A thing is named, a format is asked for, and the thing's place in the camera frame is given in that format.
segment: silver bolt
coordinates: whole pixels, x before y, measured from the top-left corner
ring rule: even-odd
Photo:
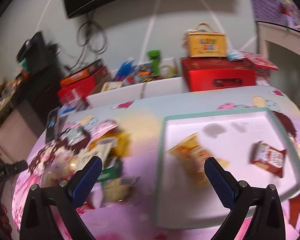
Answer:
[[[38,185],[37,185],[37,184],[33,184],[33,185],[31,185],[30,189],[31,189],[31,190],[36,190],[36,189],[37,189],[37,187],[38,187]]]
[[[66,180],[63,180],[63,181],[61,181],[60,183],[59,183],[59,185],[61,186],[61,187],[64,187],[64,186],[66,186],[68,184],[68,181],[66,181]]]
[[[270,185],[269,185],[269,188],[272,189],[272,190],[276,190],[276,189],[277,189],[276,186],[275,186],[274,184],[270,184]]]
[[[247,183],[246,181],[244,181],[244,180],[240,180],[240,181],[239,181],[239,185],[240,185],[241,187],[247,187],[248,183]]]

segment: red snack package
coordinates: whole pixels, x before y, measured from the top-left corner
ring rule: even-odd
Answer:
[[[286,152],[287,150],[279,151],[259,141],[254,147],[251,163],[282,178]]]

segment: power cord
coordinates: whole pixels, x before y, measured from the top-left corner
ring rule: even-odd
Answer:
[[[74,66],[72,66],[72,67],[69,67],[67,65],[64,66],[68,71],[71,71],[71,69],[75,68],[79,63],[80,63],[80,66],[82,66],[84,64],[86,64],[86,65],[89,64],[89,63],[84,62],[84,61],[80,62],[82,56],[84,55],[84,52],[85,52],[86,48],[90,52],[92,52],[93,54],[95,54],[96,57],[99,56],[99,55],[101,55],[102,53],[104,53],[106,51],[106,49],[107,49],[108,40],[107,40],[106,32],[101,27],[100,24],[98,24],[97,22],[95,22],[93,20],[94,12],[95,11],[92,11],[90,14],[89,13],[86,14],[87,21],[85,23],[83,23],[79,27],[79,29],[77,31],[77,34],[76,34],[76,43],[77,43],[78,47],[82,48],[82,51],[81,51],[81,54],[80,54],[80,56],[79,56],[79,58],[78,58],[78,60],[77,60],[77,62],[75,63]],[[83,27],[86,27],[85,28],[85,40],[84,40],[84,43],[81,43],[81,41],[80,41],[80,33],[81,33]],[[100,49],[94,49],[93,44],[90,42],[93,34],[95,34],[95,33],[97,34],[97,38],[95,39],[95,41],[98,39],[99,34],[101,34],[102,38],[103,38],[102,47]],[[69,54],[68,52],[66,52],[66,50],[63,48],[62,45],[59,45],[59,48],[60,48],[60,51],[63,51],[64,54],[66,56],[68,56],[69,58],[72,58],[72,59],[75,58],[74,56],[72,56],[71,54]]]

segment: tablecloth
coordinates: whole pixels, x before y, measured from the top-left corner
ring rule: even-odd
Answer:
[[[137,101],[122,102],[68,116],[67,124],[94,118],[94,121],[114,119],[119,127],[130,133],[130,155],[123,158],[123,174],[139,176],[136,184],[137,204],[114,204],[98,208],[100,186],[91,191],[92,205],[77,209],[97,240],[206,240],[218,227],[196,230],[169,230],[152,226],[156,162],[162,120],[169,115],[246,107],[269,107],[275,111],[300,157],[300,111],[289,98],[271,86],[252,86],[176,94]],[[40,151],[44,147],[43,134],[33,147],[27,162],[32,166],[20,174],[12,202],[13,219],[20,227],[23,206],[32,184],[40,185],[47,168]],[[282,203],[286,239],[295,240],[300,234],[300,194]],[[246,219],[236,240],[241,240],[251,219]],[[56,221],[65,239],[71,239],[58,215]]]

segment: tray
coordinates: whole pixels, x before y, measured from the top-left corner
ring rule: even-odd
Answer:
[[[209,124],[218,125],[205,132]],[[226,168],[239,181],[252,187],[275,184],[283,202],[300,190],[300,160],[285,129],[269,108],[223,110],[168,116],[163,121],[157,163],[154,223],[171,229],[197,229],[219,226],[229,214],[209,185],[194,190],[181,164],[167,150],[187,136],[198,133],[200,144],[216,157],[228,160]],[[249,162],[252,144],[264,141],[288,154],[282,179]],[[247,217],[253,215],[251,207]]]

